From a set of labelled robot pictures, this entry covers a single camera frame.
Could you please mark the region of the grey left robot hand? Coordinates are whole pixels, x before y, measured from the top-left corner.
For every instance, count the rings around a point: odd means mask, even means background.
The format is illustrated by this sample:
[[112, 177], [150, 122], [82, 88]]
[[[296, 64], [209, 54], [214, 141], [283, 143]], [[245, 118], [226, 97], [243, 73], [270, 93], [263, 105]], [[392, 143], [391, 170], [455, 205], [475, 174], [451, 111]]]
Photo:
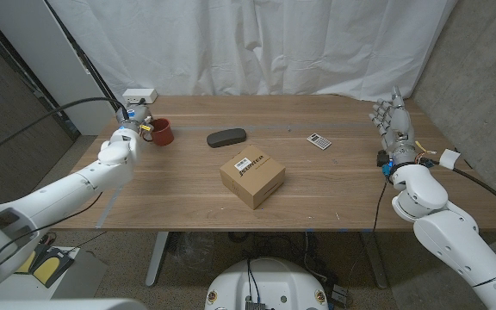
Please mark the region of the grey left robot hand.
[[119, 108], [116, 112], [117, 128], [131, 129], [139, 133], [141, 126], [145, 125], [146, 120], [151, 117], [151, 111], [146, 105], [129, 105]]

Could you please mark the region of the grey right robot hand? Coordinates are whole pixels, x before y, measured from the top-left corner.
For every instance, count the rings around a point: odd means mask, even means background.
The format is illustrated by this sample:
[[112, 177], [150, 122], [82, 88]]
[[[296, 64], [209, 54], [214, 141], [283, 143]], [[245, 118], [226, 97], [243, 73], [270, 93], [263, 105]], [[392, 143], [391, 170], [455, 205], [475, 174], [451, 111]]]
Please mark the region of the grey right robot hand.
[[413, 163], [417, 156], [414, 128], [398, 86], [392, 88], [392, 100], [378, 99], [370, 120], [378, 129], [383, 150], [393, 165]]

